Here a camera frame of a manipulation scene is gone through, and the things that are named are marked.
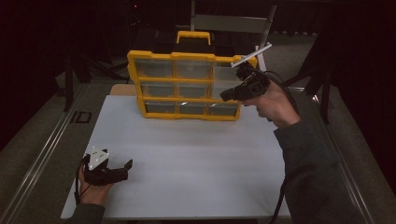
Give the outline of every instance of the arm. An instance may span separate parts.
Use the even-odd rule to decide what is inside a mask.
[[[259,116],[278,127],[293,223],[365,223],[336,169],[338,155],[300,119],[282,89],[271,83],[267,93],[242,104],[257,106]]]
[[[106,202],[107,194],[113,184],[105,186],[92,186],[84,181],[83,166],[79,170],[78,176],[81,186],[80,203],[77,205],[76,210],[66,224],[96,224],[101,223],[103,214],[105,213],[104,204]]]

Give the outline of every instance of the white table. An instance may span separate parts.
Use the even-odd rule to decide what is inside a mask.
[[[134,166],[110,191],[105,217],[271,216],[284,177],[276,127],[253,106],[241,112],[238,121],[144,119],[135,97],[107,96],[86,152],[107,148],[108,168]],[[74,184],[61,218],[73,214],[73,193]],[[290,215],[285,202],[279,215]]]

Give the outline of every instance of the dark background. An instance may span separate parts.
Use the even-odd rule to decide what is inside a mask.
[[[266,16],[271,6],[268,1],[197,2],[198,13],[235,16]],[[302,70],[322,60],[334,64],[332,84],[395,192],[395,3],[334,2],[277,1],[271,32],[319,34]],[[70,46],[112,63],[112,57],[126,56],[139,27],[172,31],[189,25],[191,5],[189,0],[8,0],[0,10],[1,150],[58,91],[55,77],[64,71]]]

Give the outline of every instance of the metal frame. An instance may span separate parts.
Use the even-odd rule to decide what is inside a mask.
[[[195,14],[195,0],[191,0],[191,31],[215,30],[262,34],[259,49],[265,46],[271,24],[274,20],[276,5],[272,5],[267,18],[212,16]]]
[[[15,222],[19,212],[23,208],[23,205],[25,204],[30,193],[35,187],[35,183],[38,181],[38,178],[41,176],[41,173],[46,167],[47,162],[50,160],[52,152],[55,150],[59,140],[64,134],[64,130],[66,129],[70,119],[72,118],[73,109],[78,104],[80,97],[83,95],[87,87],[88,85],[81,85],[78,87],[78,90],[74,95],[74,99],[76,100],[74,102],[71,102],[70,110],[62,114],[56,127],[49,136],[46,145],[44,145],[41,149],[33,165],[30,167],[30,169],[24,176],[21,184],[18,186],[18,189],[16,190],[16,193],[8,204],[8,207],[6,208],[2,216],[0,216],[0,223]]]
[[[297,92],[299,94],[305,94],[304,93],[304,88],[293,88],[289,87],[289,89],[292,92]],[[322,114],[320,111],[320,106],[321,103],[316,95],[306,95],[307,98],[311,98],[310,102],[310,107],[312,109],[312,114],[313,118],[312,120],[321,128],[323,131],[322,134],[325,137],[325,139],[328,140],[328,144],[330,145],[331,148],[333,148],[335,151],[337,151],[338,155],[341,158],[340,165],[339,165],[339,172],[341,177],[344,179],[344,184],[346,187],[346,190],[349,193],[350,200],[352,203],[359,209],[361,212],[362,216],[364,217],[365,221],[367,224],[373,224],[374,220],[371,215],[371,212],[369,211],[366,202],[364,201],[361,192],[359,190],[358,184],[353,178],[352,173],[349,171],[349,168],[347,166],[347,162],[343,157],[342,151],[340,147],[337,144],[337,141],[335,140],[334,134],[332,133],[332,129],[328,125],[328,123],[323,120]]]

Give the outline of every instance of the gray sleeve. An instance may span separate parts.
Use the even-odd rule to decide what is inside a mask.
[[[102,223],[105,208],[93,203],[80,203],[77,205],[73,216],[65,224],[97,224]]]
[[[365,223],[338,171],[339,155],[300,121],[275,131],[283,150],[293,223]]]

